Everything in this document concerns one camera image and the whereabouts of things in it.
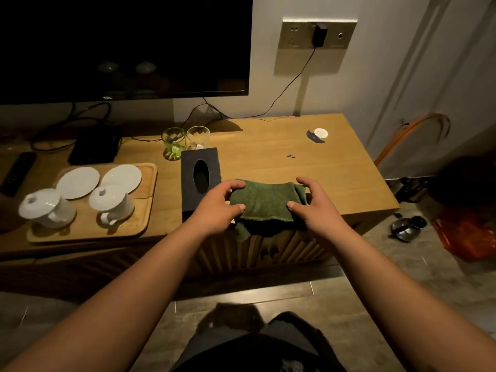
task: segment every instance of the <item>black remote control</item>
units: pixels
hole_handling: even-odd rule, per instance
[[[35,160],[36,154],[33,152],[21,153],[10,168],[7,176],[5,176],[5,179],[3,179],[2,185],[0,185],[0,193],[3,193],[7,197],[14,197],[29,170],[33,167]]]

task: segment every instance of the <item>folded cloth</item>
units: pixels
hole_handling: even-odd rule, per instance
[[[291,213],[286,206],[288,201],[307,205],[304,185],[242,181],[246,187],[236,189],[231,194],[231,205],[246,205],[245,211],[235,219],[240,242],[247,240],[250,235],[272,237],[284,230],[307,229],[301,218]]]

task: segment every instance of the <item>cup lid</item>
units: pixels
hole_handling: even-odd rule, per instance
[[[50,213],[60,201],[60,194],[53,188],[41,189],[28,194],[19,206],[24,219],[36,219]]]
[[[90,206],[97,211],[109,211],[119,205],[126,191],[117,184],[106,184],[96,188],[90,194]]]

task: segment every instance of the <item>wooden tray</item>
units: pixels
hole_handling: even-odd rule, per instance
[[[134,164],[141,171],[141,182],[129,196],[134,202],[134,211],[130,218],[117,222],[112,226],[102,225],[99,221],[98,211],[93,210],[89,203],[89,195],[69,201],[76,207],[76,218],[72,223],[60,229],[49,229],[39,223],[32,223],[26,238],[30,243],[56,243],[69,242],[82,239],[95,239],[105,237],[136,236],[146,230],[150,219],[153,202],[153,191],[157,182],[157,166],[153,163]],[[95,165],[100,173],[100,180],[112,168],[119,165]],[[65,168],[59,172],[53,187],[59,179],[73,167]]]

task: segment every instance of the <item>wall outlet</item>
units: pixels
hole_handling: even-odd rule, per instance
[[[319,49],[346,49],[355,30],[356,21],[283,21],[279,49],[313,49],[312,36],[315,26],[327,26],[324,46]]]

